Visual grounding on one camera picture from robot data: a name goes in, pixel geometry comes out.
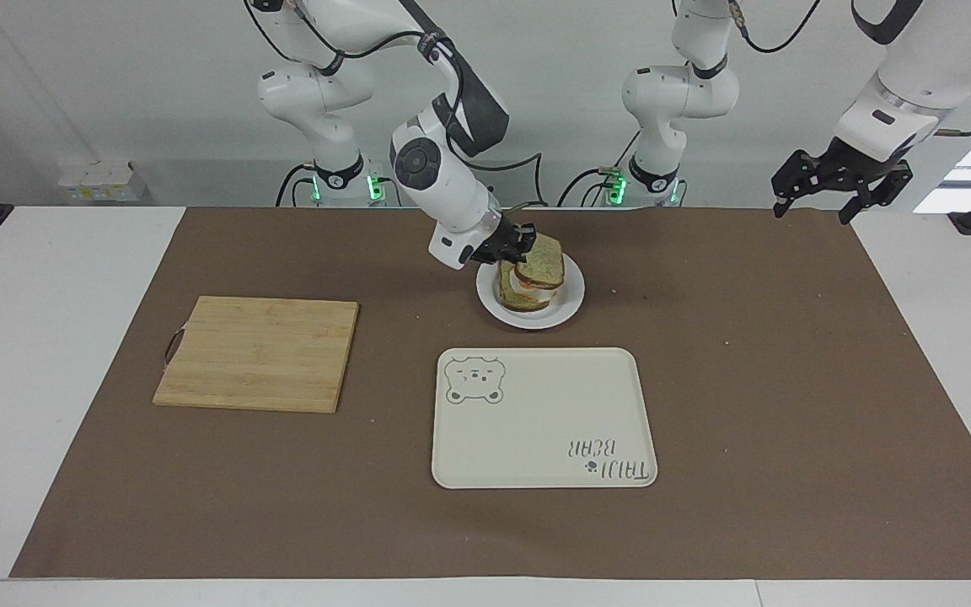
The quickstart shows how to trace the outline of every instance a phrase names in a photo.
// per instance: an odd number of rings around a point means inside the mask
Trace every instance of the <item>sandwich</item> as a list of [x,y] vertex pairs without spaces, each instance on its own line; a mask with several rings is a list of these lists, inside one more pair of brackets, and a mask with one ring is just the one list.
[[564,257],[558,239],[537,234],[527,261],[501,261],[501,305],[513,312],[535,312],[550,306],[564,284]]

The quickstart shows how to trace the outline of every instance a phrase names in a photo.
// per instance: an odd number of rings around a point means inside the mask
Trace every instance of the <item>round plate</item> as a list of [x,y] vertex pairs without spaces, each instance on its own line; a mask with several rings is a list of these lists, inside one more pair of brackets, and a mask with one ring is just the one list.
[[478,266],[478,299],[502,323],[517,328],[540,330],[550,328],[570,319],[582,304],[582,295],[586,291],[586,284],[582,281],[582,272],[571,257],[564,255],[564,283],[556,289],[554,298],[548,306],[534,312],[513,312],[501,304],[501,288],[498,284],[500,264],[482,264]]

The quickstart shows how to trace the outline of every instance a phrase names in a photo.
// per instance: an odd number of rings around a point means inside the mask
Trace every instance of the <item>white wall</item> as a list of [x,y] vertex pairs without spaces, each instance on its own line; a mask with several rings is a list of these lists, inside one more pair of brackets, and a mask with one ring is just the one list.
[[[579,169],[612,163],[628,141],[636,124],[621,106],[620,84],[629,70],[679,62],[664,0],[420,1],[512,109],[508,138],[486,158],[543,150],[547,197]],[[807,0],[747,3],[745,13],[752,36],[769,46],[807,7]],[[57,203],[56,162],[86,157],[86,145],[101,158],[135,161],[150,202],[169,205],[271,204],[286,168],[309,157],[301,136],[255,99],[259,74],[280,59],[238,0],[0,0],[0,28],[4,201]],[[794,149],[825,149],[829,128],[883,49],[856,29],[848,3],[821,5],[808,30],[777,55],[756,54],[739,37],[731,49],[743,86],[737,108],[685,127],[687,204],[769,207],[771,174]],[[405,47],[366,61],[378,75],[377,95],[346,115],[367,151],[383,160],[393,127],[443,81]],[[26,64],[35,79],[19,78]],[[55,105],[65,121],[49,109]],[[971,100],[951,123],[971,127]],[[917,178],[898,210],[920,202],[968,147],[936,141],[911,153]],[[482,177],[502,200],[531,196],[529,169]],[[812,202],[839,207],[844,195]]]

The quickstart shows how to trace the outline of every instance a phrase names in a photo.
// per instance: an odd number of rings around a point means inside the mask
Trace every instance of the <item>white tabletop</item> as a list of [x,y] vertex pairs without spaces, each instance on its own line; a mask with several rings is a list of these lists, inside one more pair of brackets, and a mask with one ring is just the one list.
[[[0,227],[0,604],[971,604],[971,581],[5,581],[181,214],[20,207]],[[971,239],[941,216],[855,227],[971,432]]]

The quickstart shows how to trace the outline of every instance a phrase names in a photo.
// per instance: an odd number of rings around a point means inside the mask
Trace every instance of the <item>wooden cutting board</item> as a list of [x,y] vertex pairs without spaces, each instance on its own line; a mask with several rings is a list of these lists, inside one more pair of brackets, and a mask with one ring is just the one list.
[[354,301],[200,296],[152,402],[335,412],[357,316]]

